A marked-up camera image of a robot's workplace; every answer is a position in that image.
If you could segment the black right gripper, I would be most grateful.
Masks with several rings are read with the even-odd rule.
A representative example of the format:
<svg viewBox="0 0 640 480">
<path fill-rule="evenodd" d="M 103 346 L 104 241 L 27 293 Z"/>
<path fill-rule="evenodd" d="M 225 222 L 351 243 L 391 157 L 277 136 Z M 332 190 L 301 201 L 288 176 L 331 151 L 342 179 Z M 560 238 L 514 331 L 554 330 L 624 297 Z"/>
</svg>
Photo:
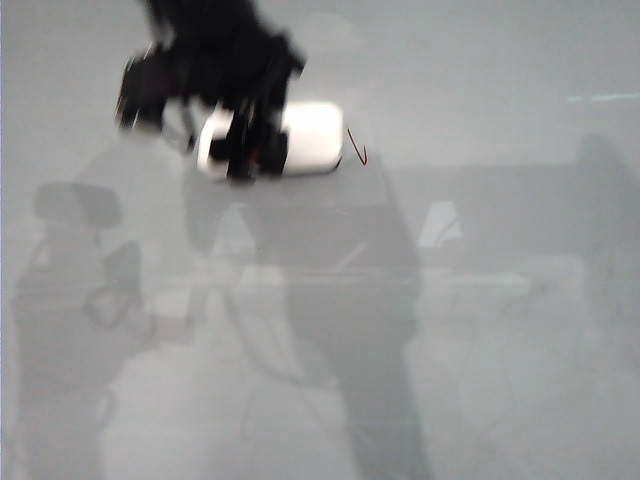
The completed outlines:
<svg viewBox="0 0 640 480">
<path fill-rule="evenodd" d="M 282 175 L 288 154 L 283 104 L 289 80 L 302 74 L 306 58 L 284 30 L 266 23 L 255 9 L 174 9 L 172 11 L 172 95 L 219 102 L 233 108 L 250 98 L 269 107 L 261 116 L 260 168 Z M 251 150 L 259 138 L 256 104 L 234 112 L 228 132 L 231 154 L 227 177 L 255 179 Z"/>
</svg>

